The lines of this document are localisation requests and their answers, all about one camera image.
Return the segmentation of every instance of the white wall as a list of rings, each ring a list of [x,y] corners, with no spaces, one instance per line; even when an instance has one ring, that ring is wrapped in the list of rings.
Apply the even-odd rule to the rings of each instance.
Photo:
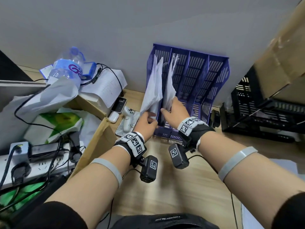
[[[220,104],[300,0],[0,0],[0,50],[42,68],[78,46],[144,91],[153,43],[230,58]]]

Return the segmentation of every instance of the wrist-mounted camera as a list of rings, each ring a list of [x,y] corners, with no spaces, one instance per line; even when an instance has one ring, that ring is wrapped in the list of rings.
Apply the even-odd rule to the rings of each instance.
[[[137,165],[142,166],[140,179],[143,182],[150,183],[156,179],[158,159],[152,155],[143,157],[147,151],[144,145],[144,138],[138,132],[129,132],[120,139],[116,140],[115,146],[125,149],[130,155],[130,165],[134,168]]]
[[[187,151],[195,152],[200,144],[201,136],[208,131],[215,130],[196,117],[188,117],[179,124],[178,134],[183,144],[174,143],[168,148],[175,168],[184,169],[189,166],[189,160],[185,153]]]

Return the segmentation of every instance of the hand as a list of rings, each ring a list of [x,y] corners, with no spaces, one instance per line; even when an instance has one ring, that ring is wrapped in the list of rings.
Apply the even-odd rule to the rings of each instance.
[[[175,96],[173,99],[173,104],[171,112],[166,109],[161,108],[161,112],[165,117],[166,121],[175,129],[178,128],[179,124],[186,118],[190,117],[188,111],[183,106],[183,104]]]
[[[158,122],[155,119],[150,118],[155,116],[156,114],[153,112],[144,112],[134,128],[135,132],[139,132],[143,135],[145,142],[153,136],[153,133],[158,126]]]

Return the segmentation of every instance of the person's right hand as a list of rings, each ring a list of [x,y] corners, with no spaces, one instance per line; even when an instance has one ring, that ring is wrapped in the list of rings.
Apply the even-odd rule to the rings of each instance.
[[[173,99],[173,104],[171,112],[168,112],[166,109],[161,108],[161,113],[165,117],[166,121],[173,128],[177,129],[179,124],[186,118],[190,117],[188,111],[183,106],[183,104],[178,100],[177,96]]]

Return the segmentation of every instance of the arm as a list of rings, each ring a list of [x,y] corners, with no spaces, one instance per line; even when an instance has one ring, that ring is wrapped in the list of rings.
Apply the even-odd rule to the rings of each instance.
[[[145,112],[135,126],[135,131],[141,133],[145,141],[151,138],[157,126],[157,121],[149,116],[154,114]],[[121,176],[128,171],[130,155],[123,148],[115,146],[100,158],[115,165]],[[91,163],[59,188],[46,202],[58,201],[68,205],[82,217],[88,229],[93,229],[113,199],[118,186],[116,177],[109,169]]]
[[[176,97],[171,113],[165,109],[161,111],[174,128],[189,117]],[[244,148],[246,146],[209,131],[202,135],[198,150],[219,172],[234,154]],[[303,180],[259,153],[253,153],[238,163],[224,182],[264,228],[271,228],[276,213],[288,198],[305,191]]]

